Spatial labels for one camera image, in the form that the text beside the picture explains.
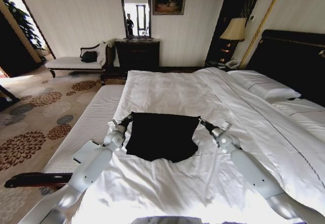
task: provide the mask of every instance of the carpet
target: carpet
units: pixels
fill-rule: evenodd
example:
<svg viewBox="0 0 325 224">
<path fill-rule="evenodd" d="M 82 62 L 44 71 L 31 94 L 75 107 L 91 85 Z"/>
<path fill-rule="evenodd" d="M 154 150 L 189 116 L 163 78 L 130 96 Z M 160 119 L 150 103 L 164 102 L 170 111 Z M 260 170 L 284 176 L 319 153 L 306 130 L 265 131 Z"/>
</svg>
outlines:
<svg viewBox="0 0 325 224">
<path fill-rule="evenodd" d="M 41 67 L 0 83 L 21 99 L 0 113 L 0 223 L 18 223 L 47 188 L 4 188 L 12 176 L 41 172 L 101 87 L 99 73 Z M 109 79 L 106 84 L 124 84 Z"/>
</svg>

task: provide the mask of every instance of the white bedsheet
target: white bedsheet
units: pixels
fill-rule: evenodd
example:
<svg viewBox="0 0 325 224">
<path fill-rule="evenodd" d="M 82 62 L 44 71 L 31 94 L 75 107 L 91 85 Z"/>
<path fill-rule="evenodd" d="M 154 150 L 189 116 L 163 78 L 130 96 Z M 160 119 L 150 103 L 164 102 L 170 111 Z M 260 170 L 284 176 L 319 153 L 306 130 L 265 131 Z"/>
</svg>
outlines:
<svg viewBox="0 0 325 224">
<path fill-rule="evenodd" d="M 114 118 L 131 111 L 200 115 L 215 125 L 231 122 L 230 133 L 289 195 L 325 215 L 324 144 L 227 73 L 214 68 L 192 74 L 130 71 Z M 161 133 L 167 134 L 168 127 Z M 86 191 L 73 223 L 131 223 L 154 215 L 193 216 L 209 223 L 293 223 L 268 206 L 202 126 L 193 141 L 198 151 L 176 164 L 147 162 L 126 155 L 125 148 L 114 153 L 111 166 Z"/>
</svg>

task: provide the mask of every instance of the wooden headboard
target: wooden headboard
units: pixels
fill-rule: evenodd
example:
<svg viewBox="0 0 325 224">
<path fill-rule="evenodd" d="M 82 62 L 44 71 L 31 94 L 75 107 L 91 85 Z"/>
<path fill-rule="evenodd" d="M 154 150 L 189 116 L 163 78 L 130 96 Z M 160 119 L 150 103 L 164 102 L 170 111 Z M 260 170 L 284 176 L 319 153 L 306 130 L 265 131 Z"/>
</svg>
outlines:
<svg viewBox="0 0 325 224">
<path fill-rule="evenodd" d="M 255 70 L 325 106 L 325 34 L 267 29 L 250 59 Z"/>
</svg>

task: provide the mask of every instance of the mirror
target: mirror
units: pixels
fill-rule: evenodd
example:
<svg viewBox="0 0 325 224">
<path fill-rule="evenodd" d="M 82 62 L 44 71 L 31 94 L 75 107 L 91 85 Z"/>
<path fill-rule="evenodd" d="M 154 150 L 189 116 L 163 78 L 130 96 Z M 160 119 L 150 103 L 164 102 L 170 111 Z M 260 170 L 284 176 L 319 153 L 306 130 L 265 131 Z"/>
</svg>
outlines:
<svg viewBox="0 0 325 224">
<path fill-rule="evenodd" d="M 126 38 L 151 38 L 150 0 L 121 1 Z"/>
</svg>

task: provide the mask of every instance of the wall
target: wall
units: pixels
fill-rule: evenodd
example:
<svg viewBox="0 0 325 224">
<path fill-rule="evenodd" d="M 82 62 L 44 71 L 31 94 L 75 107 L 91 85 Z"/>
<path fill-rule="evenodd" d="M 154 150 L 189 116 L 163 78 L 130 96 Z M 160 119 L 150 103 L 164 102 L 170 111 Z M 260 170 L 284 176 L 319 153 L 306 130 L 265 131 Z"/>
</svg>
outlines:
<svg viewBox="0 0 325 224">
<path fill-rule="evenodd" d="M 121 0 L 25 0 L 57 58 L 124 38 Z M 202 66 L 223 0 L 186 0 L 182 16 L 152 16 L 161 66 Z"/>
<path fill-rule="evenodd" d="M 234 53 L 234 58 L 241 60 L 258 29 L 272 0 L 257 0 L 252 15 L 255 16 L 253 22 L 248 22 L 246 26 L 245 41 L 239 43 Z M 325 0 L 277 0 L 262 32 L 265 29 L 303 31 L 311 33 L 325 33 Z M 257 38 L 254 46 L 249 52 L 246 62 L 250 60 L 256 49 L 261 34 Z"/>
</svg>

